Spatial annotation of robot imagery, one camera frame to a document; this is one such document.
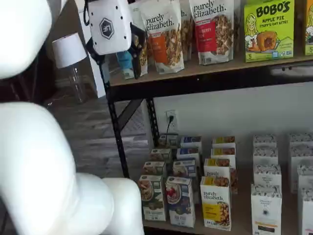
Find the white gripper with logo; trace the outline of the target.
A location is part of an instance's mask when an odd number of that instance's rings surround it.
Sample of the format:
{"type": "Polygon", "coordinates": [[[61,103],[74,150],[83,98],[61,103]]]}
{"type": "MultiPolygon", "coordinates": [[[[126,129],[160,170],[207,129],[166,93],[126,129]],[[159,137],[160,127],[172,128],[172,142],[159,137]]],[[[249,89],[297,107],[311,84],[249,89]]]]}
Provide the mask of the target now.
{"type": "Polygon", "coordinates": [[[110,85],[107,54],[127,51],[132,57],[134,78],[147,62],[146,32],[132,24],[127,0],[87,1],[91,37],[86,49],[100,69],[104,86],[110,85]]]}

